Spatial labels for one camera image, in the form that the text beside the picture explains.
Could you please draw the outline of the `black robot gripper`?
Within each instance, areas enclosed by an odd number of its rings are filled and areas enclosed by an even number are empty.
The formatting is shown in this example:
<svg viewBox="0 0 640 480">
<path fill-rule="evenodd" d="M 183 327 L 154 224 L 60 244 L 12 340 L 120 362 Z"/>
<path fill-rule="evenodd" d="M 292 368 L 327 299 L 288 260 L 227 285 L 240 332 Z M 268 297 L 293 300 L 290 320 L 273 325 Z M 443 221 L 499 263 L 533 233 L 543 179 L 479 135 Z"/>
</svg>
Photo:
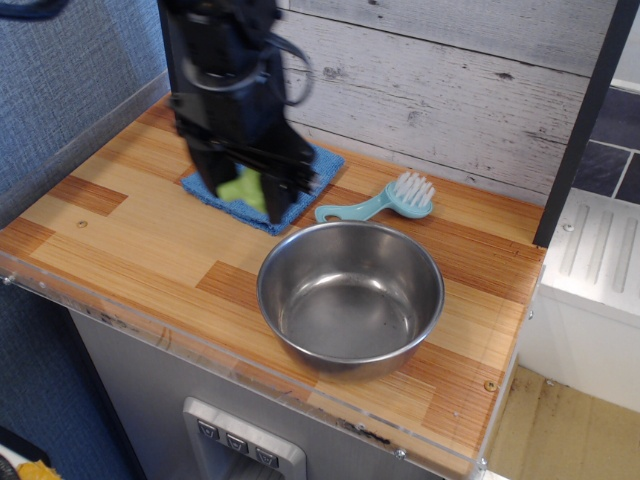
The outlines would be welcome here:
<svg viewBox="0 0 640 480">
<path fill-rule="evenodd" d="M 269 221 L 280 224 L 300 192 L 315 188 L 314 152 L 289 125 L 281 50 L 268 47 L 238 75 L 215 75 L 182 60 L 192 93 L 175 93 L 170 105 L 178 133 L 208 191 L 238 177 L 241 164 L 260 173 Z"/>
</svg>

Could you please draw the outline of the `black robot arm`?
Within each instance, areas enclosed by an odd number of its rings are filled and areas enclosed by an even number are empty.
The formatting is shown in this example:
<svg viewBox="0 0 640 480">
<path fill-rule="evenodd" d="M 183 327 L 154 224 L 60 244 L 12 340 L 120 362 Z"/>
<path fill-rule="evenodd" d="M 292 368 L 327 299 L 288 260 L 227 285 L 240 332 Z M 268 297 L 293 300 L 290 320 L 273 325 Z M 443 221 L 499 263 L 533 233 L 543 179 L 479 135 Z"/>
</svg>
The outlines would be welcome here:
<svg viewBox="0 0 640 480">
<path fill-rule="evenodd" d="M 308 57 L 272 28 L 273 1 L 162 1 L 176 29 L 172 46 L 188 91 L 174 90 L 176 128 L 208 190 L 254 172 L 269 220 L 282 221 L 300 193 L 311 193 L 313 148 L 285 118 L 295 105 L 286 93 L 283 53 Z"/>
</svg>

